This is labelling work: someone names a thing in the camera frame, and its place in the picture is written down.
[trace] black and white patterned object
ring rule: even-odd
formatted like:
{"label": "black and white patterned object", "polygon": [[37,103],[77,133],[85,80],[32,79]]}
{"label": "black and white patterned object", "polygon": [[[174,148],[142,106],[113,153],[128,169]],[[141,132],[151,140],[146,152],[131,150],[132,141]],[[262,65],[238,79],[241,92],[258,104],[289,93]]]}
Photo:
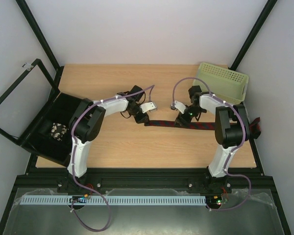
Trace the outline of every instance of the black and white patterned object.
{"label": "black and white patterned object", "polygon": [[62,141],[64,134],[68,131],[65,125],[60,123],[53,123],[51,136],[57,141]]}

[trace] open black container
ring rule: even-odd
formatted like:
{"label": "open black container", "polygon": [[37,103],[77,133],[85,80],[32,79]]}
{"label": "open black container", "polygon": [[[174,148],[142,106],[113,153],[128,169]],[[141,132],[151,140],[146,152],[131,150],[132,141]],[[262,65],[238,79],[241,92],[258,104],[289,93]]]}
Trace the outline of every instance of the open black container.
{"label": "open black container", "polygon": [[38,66],[47,81],[51,85],[51,92],[48,101],[31,121],[29,126],[22,132],[20,137],[15,138],[0,128],[0,134],[24,148],[63,166],[68,166],[72,150],[72,137],[70,130],[63,136],[62,141],[54,139],[51,129],[54,123],[61,123],[69,126],[70,119],[79,106],[81,99],[61,93],[46,67],[40,59],[36,59],[26,71],[3,93],[0,97],[0,105],[26,78],[34,67]]}

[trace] perforated basket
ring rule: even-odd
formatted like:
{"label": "perforated basket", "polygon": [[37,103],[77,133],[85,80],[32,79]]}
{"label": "perforated basket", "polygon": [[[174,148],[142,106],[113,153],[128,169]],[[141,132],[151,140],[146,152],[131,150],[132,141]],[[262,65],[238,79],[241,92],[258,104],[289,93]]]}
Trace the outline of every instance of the perforated basket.
{"label": "perforated basket", "polygon": [[[239,104],[245,99],[249,80],[246,74],[201,63],[196,77],[206,82],[210,90],[226,102]],[[203,92],[207,91],[201,82],[194,80],[193,86],[196,85],[200,85]]]}

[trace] wooden table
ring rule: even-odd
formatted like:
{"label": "wooden table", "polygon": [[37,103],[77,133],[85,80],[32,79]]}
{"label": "wooden table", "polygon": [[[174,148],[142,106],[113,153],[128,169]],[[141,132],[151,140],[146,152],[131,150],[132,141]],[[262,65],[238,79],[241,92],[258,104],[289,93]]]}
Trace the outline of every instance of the wooden table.
{"label": "wooden table", "polygon": [[[148,113],[151,120],[175,120],[178,111],[170,109],[175,83],[195,76],[198,65],[66,65],[59,89],[81,98],[100,100],[134,85],[146,88],[155,84],[152,101],[158,110]],[[188,89],[192,80],[179,84],[175,98],[190,103]],[[214,122],[212,114],[202,114],[200,121]],[[217,148],[213,131],[167,127],[144,127],[134,118],[120,114],[105,117],[101,131],[89,153],[88,167],[184,168],[206,167]],[[62,167],[38,158],[37,167]],[[255,167],[249,142],[237,152],[231,167]]]}

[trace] wall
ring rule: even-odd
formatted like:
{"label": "wall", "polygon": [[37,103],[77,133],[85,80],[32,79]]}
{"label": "wall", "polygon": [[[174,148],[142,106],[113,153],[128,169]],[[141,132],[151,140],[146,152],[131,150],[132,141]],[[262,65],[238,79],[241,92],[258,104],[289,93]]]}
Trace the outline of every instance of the wall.
{"label": "wall", "polygon": [[294,0],[278,1],[238,71],[250,76],[246,106],[261,117],[261,162],[294,234]]}
{"label": "wall", "polygon": [[267,0],[27,0],[60,64],[231,65]]}
{"label": "wall", "polygon": [[[54,69],[16,2],[14,0],[0,1],[0,95],[24,71],[22,65],[25,62],[33,62],[36,58],[42,59],[51,75],[54,76]],[[38,85],[45,88],[43,82],[38,82]],[[45,99],[46,94],[48,93],[45,90],[44,94],[36,94],[36,98]],[[13,112],[10,112],[11,115],[5,113],[5,120],[12,120],[12,117],[18,113],[17,109],[23,103],[23,100],[18,98],[15,104],[19,103],[19,106],[14,107]],[[25,125],[26,123],[21,119],[14,127]],[[5,122],[1,121],[0,126],[4,127]],[[10,131],[16,131],[15,128],[11,126]],[[28,152],[0,135],[0,220],[15,178],[19,174],[24,174],[28,158]]]}

